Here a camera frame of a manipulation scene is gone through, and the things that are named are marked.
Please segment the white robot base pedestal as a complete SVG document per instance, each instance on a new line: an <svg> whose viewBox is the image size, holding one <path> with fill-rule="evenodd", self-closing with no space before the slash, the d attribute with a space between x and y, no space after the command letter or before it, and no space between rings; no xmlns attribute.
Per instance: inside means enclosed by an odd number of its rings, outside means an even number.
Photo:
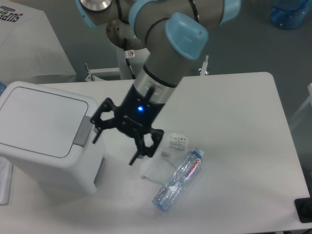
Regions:
<svg viewBox="0 0 312 234"><path fill-rule="evenodd" d="M107 24L106 34L116 50L118 67L89 69L86 64L88 76L85 81L104 81L112 77L120 80L135 79L149 56L144 43L136 37L129 24L119 19Z"/></svg>

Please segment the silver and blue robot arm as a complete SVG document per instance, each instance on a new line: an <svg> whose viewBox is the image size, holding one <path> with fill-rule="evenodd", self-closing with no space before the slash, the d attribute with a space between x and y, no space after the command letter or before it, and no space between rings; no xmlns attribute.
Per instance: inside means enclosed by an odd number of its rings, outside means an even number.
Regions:
<svg viewBox="0 0 312 234"><path fill-rule="evenodd" d="M208 40L207 28L237 16L238 0L78 0L89 26L114 20L130 25L149 51L120 106L107 98L91 117L98 133L116 128L133 138L134 158L152 157L163 130L154 129L161 109L197 60Z"/></svg>

